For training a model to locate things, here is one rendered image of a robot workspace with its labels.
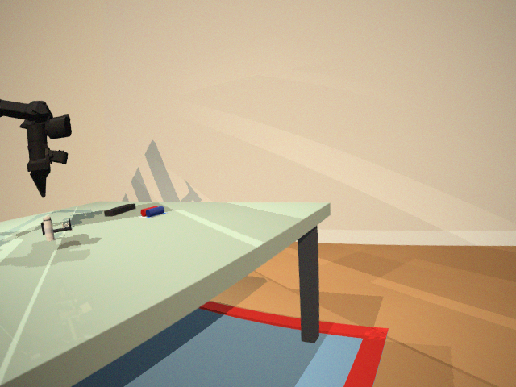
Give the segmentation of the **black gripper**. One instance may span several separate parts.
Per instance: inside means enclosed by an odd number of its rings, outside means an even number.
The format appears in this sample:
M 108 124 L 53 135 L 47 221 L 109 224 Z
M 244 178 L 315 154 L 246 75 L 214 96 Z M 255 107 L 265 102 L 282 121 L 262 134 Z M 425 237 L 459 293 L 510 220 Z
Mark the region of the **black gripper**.
M 46 177 L 51 171 L 50 161 L 45 158 L 45 148 L 48 147 L 48 141 L 29 142 L 27 147 L 30 159 L 27 163 L 27 171 L 31 172 L 31 178 L 43 198 L 46 196 Z

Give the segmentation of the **white cylindrical battery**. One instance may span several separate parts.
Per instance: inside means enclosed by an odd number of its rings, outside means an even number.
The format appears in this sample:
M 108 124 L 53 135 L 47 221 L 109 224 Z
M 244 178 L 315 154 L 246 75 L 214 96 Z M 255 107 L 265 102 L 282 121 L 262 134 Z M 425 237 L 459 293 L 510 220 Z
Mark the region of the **white cylindrical battery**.
M 47 238 L 47 241 L 55 240 L 53 229 L 52 229 L 51 217 L 44 217 L 43 223 L 44 223 L 44 233 Z

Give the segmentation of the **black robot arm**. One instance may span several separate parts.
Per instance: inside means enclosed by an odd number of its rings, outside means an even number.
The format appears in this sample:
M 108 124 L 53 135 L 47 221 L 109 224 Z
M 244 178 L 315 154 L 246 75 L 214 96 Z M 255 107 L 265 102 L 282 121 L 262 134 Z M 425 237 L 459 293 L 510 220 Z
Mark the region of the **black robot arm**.
M 33 101 L 28 104 L 0 99 L 0 118 L 8 116 L 11 118 L 25 119 L 19 126 L 27 129 L 27 140 L 29 142 L 59 139 L 70 137 L 72 134 L 70 117 L 68 114 L 53 117 L 47 103 L 44 101 Z M 45 148 L 45 158 L 52 162 L 67 164 L 68 153 L 65 151 L 50 150 Z

